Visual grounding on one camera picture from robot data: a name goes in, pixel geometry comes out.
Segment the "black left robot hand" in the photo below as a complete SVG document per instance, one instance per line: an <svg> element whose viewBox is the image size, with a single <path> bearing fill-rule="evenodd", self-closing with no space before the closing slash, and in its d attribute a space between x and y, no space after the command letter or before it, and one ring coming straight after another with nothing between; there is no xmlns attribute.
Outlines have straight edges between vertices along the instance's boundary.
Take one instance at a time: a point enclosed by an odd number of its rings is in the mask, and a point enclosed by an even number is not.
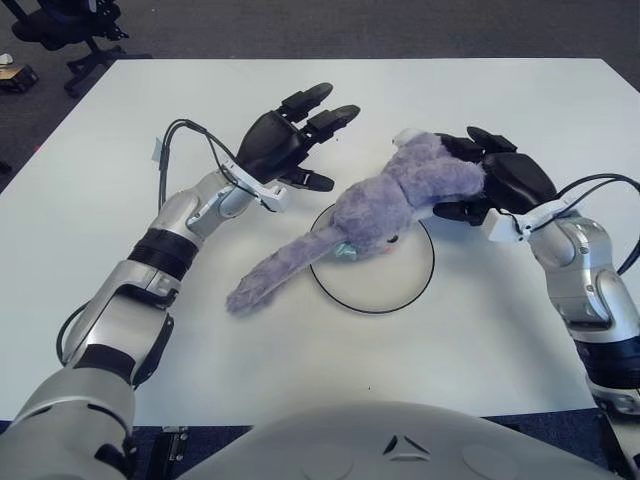
<svg viewBox="0 0 640 480"><path fill-rule="evenodd" d="M260 116L245 134L235 163L263 185L278 180L298 189L332 191L333 179L300 166L313 146L331 139L360 113L358 106L345 105L310 116L332 90L332 84L320 83Z"/></svg>

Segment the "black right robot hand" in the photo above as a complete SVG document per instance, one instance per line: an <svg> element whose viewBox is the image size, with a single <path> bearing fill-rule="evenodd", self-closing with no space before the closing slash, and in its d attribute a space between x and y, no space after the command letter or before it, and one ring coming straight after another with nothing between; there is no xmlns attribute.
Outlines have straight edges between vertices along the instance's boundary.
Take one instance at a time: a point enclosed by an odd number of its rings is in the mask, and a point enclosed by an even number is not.
<svg viewBox="0 0 640 480"><path fill-rule="evenodd" d="M502 135L469 126L465 137L444 133L439 137L453 156L482 167L485 183L469 199L436 204L433 212L437 217L479 226L492 208L526 214L557 194L542 168Z"/></svg>

